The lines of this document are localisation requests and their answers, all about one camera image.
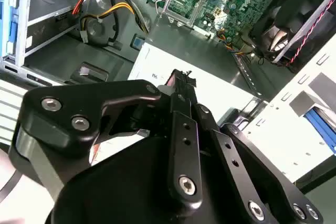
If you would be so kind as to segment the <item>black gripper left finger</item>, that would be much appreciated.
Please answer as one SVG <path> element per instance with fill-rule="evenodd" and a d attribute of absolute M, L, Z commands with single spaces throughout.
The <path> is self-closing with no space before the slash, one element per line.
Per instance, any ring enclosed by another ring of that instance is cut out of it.
<path fill-rule="evenodd" d="M 180 210 L 203 201 L 197 121 L 183 73 L 145 80 L 36 88 L 22 101 L 10 158 L 57 201 L 83 171 L 152 137 L 169 143 L 167 186 Z"/>

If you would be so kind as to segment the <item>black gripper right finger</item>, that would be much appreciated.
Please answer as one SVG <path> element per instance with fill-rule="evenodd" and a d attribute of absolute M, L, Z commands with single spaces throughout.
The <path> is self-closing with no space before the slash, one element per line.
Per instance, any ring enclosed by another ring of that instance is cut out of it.
<path fill-rule="evenodd" d="M 323 223 L 320 211 L 235 125 L 218 127 L 198 103 L 196 80 L 183 75 L 201 133 L 221 163 L 234 204 L 229 223 Z"/>

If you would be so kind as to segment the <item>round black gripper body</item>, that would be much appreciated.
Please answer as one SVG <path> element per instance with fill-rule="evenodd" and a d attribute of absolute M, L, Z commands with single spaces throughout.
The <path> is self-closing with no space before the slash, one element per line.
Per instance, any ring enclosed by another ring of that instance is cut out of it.
<path fill-rule="evenodd" d="M 169 143 L 141 140 L 69 181 L 51 223 L 250 223 L 217 159 L 201 154 L 203 202 L 182 216 L 167 186 Z"/>

